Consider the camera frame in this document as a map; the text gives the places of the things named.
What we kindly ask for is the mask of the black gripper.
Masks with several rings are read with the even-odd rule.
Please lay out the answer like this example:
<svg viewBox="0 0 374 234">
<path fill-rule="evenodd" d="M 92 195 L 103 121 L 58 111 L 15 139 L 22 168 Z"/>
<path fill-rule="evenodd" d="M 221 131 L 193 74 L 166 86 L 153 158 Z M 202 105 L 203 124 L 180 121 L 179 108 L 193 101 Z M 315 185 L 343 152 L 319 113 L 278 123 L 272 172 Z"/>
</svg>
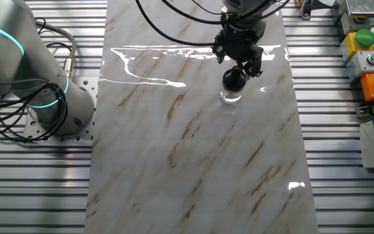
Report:
<svg viewBox="0 0 374 234">
<path fill-rule="evenodd" d="M 238 62 L 246 62 L 244 70 L 249 77 L 262 75 L 262 47 L 254 47 L 263 37 L 266 29 L 266 21 L 256 21 L 248 29 L 235 29 L 231 25 L 223 27 L 214 38 L 212 52 L 215 54 L 218 64 L 221 64 L 225 56 Z"/>
</svg>

